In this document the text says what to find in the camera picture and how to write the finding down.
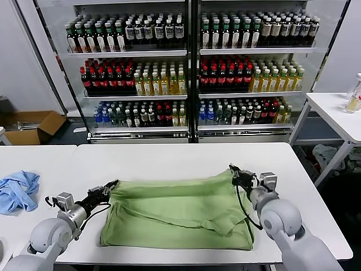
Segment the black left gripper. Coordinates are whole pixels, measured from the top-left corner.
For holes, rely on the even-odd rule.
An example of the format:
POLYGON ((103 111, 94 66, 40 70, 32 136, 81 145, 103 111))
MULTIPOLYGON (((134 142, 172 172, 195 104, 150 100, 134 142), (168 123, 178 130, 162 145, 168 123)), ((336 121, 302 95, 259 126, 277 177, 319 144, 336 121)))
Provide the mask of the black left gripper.
POLYGON ((96 186, 92 189, 88 189, 88 196, 81 201, 76 201, 75 205, 81 206, 86 212, 86 217, 89 218, 91 216, 91 212, 97 206, 101 203, 109 202, 111 191, 116 187, 118 182, 119 180, 113 180, 104 186, 96 186))

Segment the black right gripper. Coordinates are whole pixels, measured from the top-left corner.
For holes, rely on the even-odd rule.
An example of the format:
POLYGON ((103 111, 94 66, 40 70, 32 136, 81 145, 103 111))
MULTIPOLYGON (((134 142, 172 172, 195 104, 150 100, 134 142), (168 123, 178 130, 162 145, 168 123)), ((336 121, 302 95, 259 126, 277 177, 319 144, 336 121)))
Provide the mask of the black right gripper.
POLYGON ((240 186, 246 192, 246 195, 250 195, 252 190, 259 184, 256 174, 249 170, 241 169, 232 163, 229 164, 229 168, 232 173, 232 184, 240 186))

